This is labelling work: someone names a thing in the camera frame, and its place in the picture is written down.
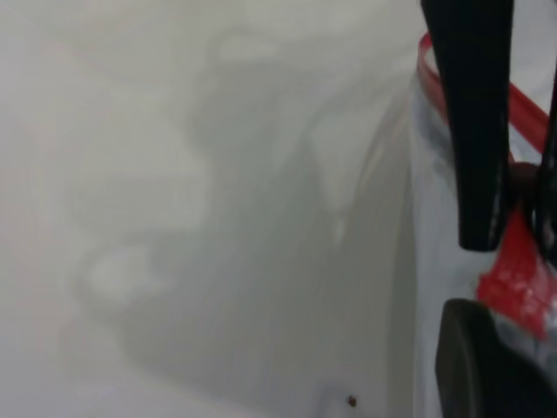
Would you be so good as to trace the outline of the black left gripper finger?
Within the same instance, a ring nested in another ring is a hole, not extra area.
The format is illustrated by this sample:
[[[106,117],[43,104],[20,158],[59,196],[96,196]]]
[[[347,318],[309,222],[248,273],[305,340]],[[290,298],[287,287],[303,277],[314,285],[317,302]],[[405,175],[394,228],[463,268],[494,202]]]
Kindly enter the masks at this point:
[[[443,306],[435,374],[444,417],[556,416],[556,394],[540,369],[501,342],[475,301]]]

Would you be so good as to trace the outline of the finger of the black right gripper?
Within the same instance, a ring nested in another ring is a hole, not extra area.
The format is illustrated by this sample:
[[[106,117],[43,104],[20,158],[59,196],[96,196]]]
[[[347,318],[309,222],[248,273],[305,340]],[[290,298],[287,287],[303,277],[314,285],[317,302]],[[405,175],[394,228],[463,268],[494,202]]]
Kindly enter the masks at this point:
[[[537,171],[533,229],[540,255],[556,268],[556,78],[547,125],[547,138]]]
[[[513,2],[427,0],[421,8],[446,101],[459,243],[491,252],[507,216]]]

